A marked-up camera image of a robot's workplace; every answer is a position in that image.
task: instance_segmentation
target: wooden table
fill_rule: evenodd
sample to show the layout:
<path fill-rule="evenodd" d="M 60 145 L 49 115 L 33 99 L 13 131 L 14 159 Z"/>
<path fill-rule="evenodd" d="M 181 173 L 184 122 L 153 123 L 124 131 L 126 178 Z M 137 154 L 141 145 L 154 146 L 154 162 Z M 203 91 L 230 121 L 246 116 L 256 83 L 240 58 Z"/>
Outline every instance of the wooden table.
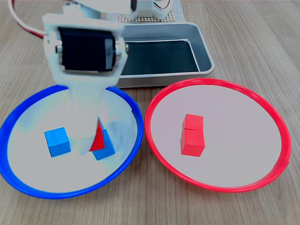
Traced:
<path fill-rule="evenodd" d="M 17 14 L 42 29 L 60 1 L 22 1 Z M 142 142 L 132 164 L 97 191 L 66 200 L 21 194 L 0 178 L 1 225 L 300 224 L 300 1 L 184 1 L 216 63 L 213 78 L 246 86 L 285 119 L 291 161 L 272 184 L 250 193 L 194 187 L 166 170 Z M 27 97 L 53 85 L 42 41 L 20 29 L 0 1 L 0 123 Z M 158 88 L 126 90 L 145 114 Z"/>

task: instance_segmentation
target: metal tray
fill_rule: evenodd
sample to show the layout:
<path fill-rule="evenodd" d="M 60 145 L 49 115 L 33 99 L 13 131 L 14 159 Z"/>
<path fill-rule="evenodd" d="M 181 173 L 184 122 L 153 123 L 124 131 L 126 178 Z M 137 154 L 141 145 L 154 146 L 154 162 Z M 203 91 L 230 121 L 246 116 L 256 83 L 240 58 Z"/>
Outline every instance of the metal tray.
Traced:
<path fill-rule="evenodd" d="M 167 86 L 190 78 L 205 77 L 215 64 L 199 27 L 191 22 L 128 23 L 123 31 L 125 42 L 185 40 L 189 43 L 199 71 L 185 73 L 156 73 L 121 75 L 119 88 Z"/>

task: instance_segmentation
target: perforated metal plate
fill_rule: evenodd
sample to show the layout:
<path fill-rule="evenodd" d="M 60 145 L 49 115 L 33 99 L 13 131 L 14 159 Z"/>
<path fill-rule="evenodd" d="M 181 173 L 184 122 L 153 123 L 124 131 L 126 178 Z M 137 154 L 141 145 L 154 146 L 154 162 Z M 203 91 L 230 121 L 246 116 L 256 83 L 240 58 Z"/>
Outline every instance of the perforated metal plate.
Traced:
<path fill-rule="evenodd" d="M 151 23 L 151 22 L 174 22 L 176 21 L 174 10 L 172 10 L 163 20 L 154 17 L 138 17 L 135 20 L 128 20 L 123 15 L 115 15 L 115 20 L 121 23 Z"/>

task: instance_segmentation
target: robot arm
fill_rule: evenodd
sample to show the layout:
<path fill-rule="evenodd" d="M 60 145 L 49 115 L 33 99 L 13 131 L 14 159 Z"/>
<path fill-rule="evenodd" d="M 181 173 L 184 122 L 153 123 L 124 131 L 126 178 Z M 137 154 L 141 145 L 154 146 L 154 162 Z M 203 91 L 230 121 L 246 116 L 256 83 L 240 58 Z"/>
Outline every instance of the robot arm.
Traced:
<path fill-rule="evenodd" d="M 61 15 L 45 15 L 43 23 L 50 71 L 70 91 L 66 131 L 72 149 L 84 155 L 95 138 L 102 94 L 118 83 L 127 61 L 123 25 L 107 14 L 134 13 L 136 0 L 80 1 L 84 5 L 65 5 Z"/>

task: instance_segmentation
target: blue plate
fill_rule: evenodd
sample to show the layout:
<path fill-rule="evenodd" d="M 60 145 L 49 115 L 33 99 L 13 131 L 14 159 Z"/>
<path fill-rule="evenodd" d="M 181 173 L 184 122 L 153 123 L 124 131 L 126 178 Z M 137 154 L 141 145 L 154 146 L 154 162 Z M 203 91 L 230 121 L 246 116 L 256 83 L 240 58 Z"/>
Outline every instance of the blue plate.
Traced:
<path fill-rule="evenodd" d="M 132 113 L 136 119 L 137 123 L 137 138 L 135 145 L 126 159 L 126 161 L 110 176 L 108 176 L 106 179 L 102 180 L 101 182 L 85 188 L 81 189 L 78 191 L 73 191 L 73 192 L 66 192 L 66 193 L 51 193 L 51 192 L 45 192 L 45 191 L 40 191 L 34 188 L 31 188 L 30 186 L 24 184 L 21 182 L 13 173 L 13 171 L 10 168 L 9 162 L 8 162 L 8 141 L 10 134 L 13 130 L 13 127 L 19 117 L 33 104 L 35 104 L 37 101 L 54 94 L 56 92 L 66 90 L 68 89 L 66 86 L 61 86 L 61 85 L 55 85 L 50 88 L 44 89 L 33 96 L 29 97 L 26 99 L 24 102 L 22 102 L 20 105 L 18 105 L 12 113 L 7 117 L 5 122 L 3 123 L 1 129 L 0 129 L 0 173 L 4 177 L 4 179 L 14 188 L 17 190 L 27 194 L 31 195 L 34 197 L 38 198 L 45 198 L 45 199 L 62 199 L 62 198 L 70 198 L 70 197 L 76 197 L 79 195 L 86 194 L 88 192 L 94 191 L 103 185 L 107 184 L 108 182 L 112 181 L 114 178 L 116 178 L 123 170 L 126 169 L 126 167 L 132 162 L 134 157 L 136 156 L 141 143 L 143 139 L 143 116 L 140 111 L 139 106 L 137 103 L 125 92 L 122 90 L 116 88 L 116 87 L 111 87 L 107 88 L 106 90 L 111 91 L 117 95 L 119 95 L 121 98 L 123 98 L 127 103 L 131 106 L 132 108 Z"/>

